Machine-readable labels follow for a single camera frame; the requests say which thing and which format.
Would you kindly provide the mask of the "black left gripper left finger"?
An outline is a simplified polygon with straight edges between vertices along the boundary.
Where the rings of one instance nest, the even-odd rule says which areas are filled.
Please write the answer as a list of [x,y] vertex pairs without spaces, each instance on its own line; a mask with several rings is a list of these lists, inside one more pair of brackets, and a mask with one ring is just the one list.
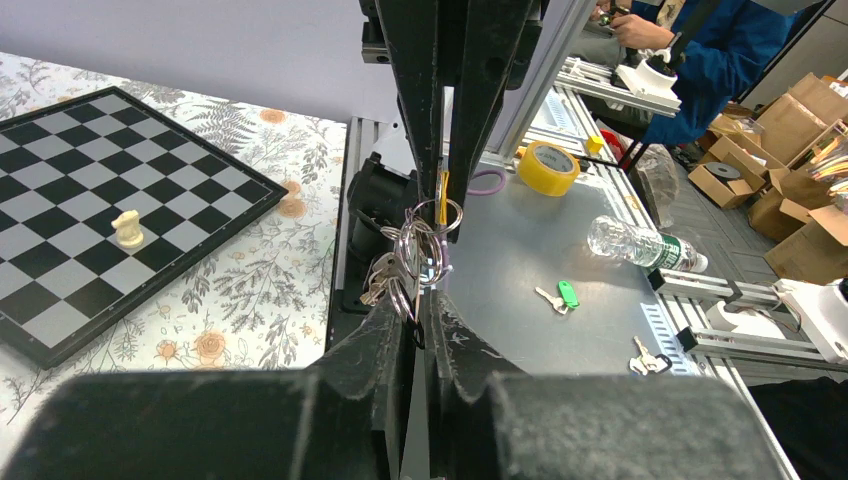
[[24,479],[387,479],[412,328],[388,300],[300,370],[83,375],[20,443]]

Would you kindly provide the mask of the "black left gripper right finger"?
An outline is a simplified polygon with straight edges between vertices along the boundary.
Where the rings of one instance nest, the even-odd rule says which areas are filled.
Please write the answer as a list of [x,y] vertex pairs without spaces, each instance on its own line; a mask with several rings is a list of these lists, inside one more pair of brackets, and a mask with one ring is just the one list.
[[464,322],[421,303],[430,465],[447,479],[787,479],[758,412],[726,382],[530,375]]

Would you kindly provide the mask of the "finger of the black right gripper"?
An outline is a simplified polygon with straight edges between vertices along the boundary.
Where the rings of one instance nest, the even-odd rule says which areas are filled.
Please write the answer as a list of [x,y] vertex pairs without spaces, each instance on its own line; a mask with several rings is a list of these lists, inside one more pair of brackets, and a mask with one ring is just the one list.
[[440,64],[446,32],[442,1],[374,3],[391,63],[398,105],[418,171],[419,197],[436,196],[442,156],[444,78]]
[[470,1],[454,88],[448,197],[463,199],[503,106],[519,88],[544,19],[542,1]]

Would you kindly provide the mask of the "yellow key tag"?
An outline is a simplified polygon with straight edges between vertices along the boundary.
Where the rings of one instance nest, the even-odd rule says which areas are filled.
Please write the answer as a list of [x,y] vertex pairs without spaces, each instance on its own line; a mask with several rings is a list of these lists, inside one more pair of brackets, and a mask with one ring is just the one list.
[[447,226],[448,214],[448,195],[447,188],[449,183],[450,172],[447,169],[442,169],[439,173],[438,190],[436,197],[436,225],[440,229]]

